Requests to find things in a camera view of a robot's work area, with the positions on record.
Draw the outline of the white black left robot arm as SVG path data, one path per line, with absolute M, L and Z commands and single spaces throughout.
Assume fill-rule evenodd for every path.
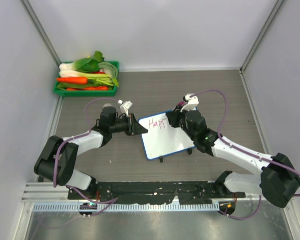
M 103 107 L 100 118 L 90 131 L 68 138 L 51 136 L 34 165 L 34 173 L 55 185 L 78 190 L 87 200 L 92 199 L 97 192 L 97 181 L 75 169 L 77 156 L 105 146 L 117 132 L 135 136 L 148 133 L 148 130 L 138 123 L 134 114 L 119 116 L 116 108 L 108 105 Z

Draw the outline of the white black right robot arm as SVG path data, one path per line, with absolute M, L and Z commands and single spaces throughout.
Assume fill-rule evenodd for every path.
M 220 197 L 228 197 L 233 192 L 252 193 L 284 208 L 299 189 L 300 176 L 286 155 L 271 156 L 235 144 L 208 128 L 197 110 L 173 110 L 166 116 L 169 125 L 183 130 L 197 150 L 228 160 L 250 172 L 246 175 L 232 171 L 222 173 L 215 185 Z

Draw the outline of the blue framed whiteboard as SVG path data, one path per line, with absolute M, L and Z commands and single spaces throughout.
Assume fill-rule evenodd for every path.
M 138 123 L 148 130 L 141 138 L 145 156 L 150 161 L 195 147 L 181 128 L 169 125 L 165 112 L 142 117 Z

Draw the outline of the white marker with magenta cap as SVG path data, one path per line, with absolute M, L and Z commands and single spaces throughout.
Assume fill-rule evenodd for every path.
M 183 103 L 184 102 L 181 101 L 171 111 L 166 112 L 166 117 L 168 119 L 168 123 L 173 128 L 179 127 L 180 119 L 183 116 L 183 114 L 181 113 L 181 107 L 182 107 Z

